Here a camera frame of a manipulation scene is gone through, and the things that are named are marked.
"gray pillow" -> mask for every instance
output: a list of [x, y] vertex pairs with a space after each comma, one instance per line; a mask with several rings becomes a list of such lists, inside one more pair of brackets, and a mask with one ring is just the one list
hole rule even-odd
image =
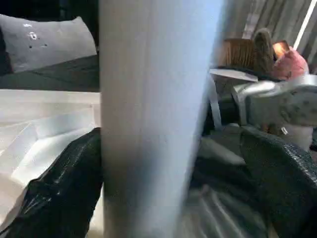
[[94, 39], [80, 17], [72, 21], [37, 22], [0, 14], [0, 30], [13, 72], [97, 53]]

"plush toy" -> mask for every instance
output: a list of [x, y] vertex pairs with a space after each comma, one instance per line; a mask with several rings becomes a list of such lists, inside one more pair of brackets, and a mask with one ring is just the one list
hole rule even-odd
[[307, 73], [309, 73], [309, 69], [306, 60], [290, 47], [290, 50], [275, 62], [272, 76], [288, 80]]

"gray curtain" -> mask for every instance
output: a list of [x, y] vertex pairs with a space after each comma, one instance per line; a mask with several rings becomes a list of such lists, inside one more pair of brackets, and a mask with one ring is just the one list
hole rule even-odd
[[[312, 0], [229, 0], [224, 20], [224, 38], [250, 39], [263, 27], [273, 42], [286, 40], [294, 46]], [[317, 69], [317, 7], [306, 27], [298, 52]]]

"light strip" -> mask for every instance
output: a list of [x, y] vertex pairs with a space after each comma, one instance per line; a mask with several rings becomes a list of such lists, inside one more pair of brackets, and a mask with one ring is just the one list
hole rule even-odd
[[301, 39], [302, 39], [302, 36], [303, 36], [303, 34], [304, 34], [304, 32], [305, 32], [305, 29], [306, 29], [306, 27], [307, 27], [308, 21], [309, 21], [311, 15], [312, 15], [312, 13], [313, 13], [313, 10], [314, 10], [314, 8], [315, 8], [316, 2], [317, 2], [317, 0], [312, 0], [312, 1], [311, 1], [311, 4], [310, 4], [310, 6], [309, 6], [309, 8], [308, 8], [308, 11], [307, 11], [307, 14], [306, 14], [306, 16], [305, 16], [305, 18], [304, 18], [302, 27], [301, 27], [301, 29], [300, 29], [298, 35], [297, 35], [297, 38], [296, 38], [296, 41], [295, 41], [295, 44], [294, 44], [294, 47], [293, 47], [295, 50], [297, 50], [298, 45], [299, 45], [299, 43], [300, 43], [300, 41], [301, 41]]

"white strap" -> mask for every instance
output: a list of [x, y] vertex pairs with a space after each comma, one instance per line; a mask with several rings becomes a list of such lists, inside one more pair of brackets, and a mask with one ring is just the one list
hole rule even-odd
[[214, 123], [215, 130], [221, 130], [222, 124], [221, 124], [221, 115], [220, 115], [220, 109], [219, 109], [219, 103], [218, 103], [218, 94], [216, 90], [216, 84], [213, 80], [213, 77], [211, 74], [208, 74], [208, 85], [209, 85], [209, 101], [212, 111], [212, 118]]

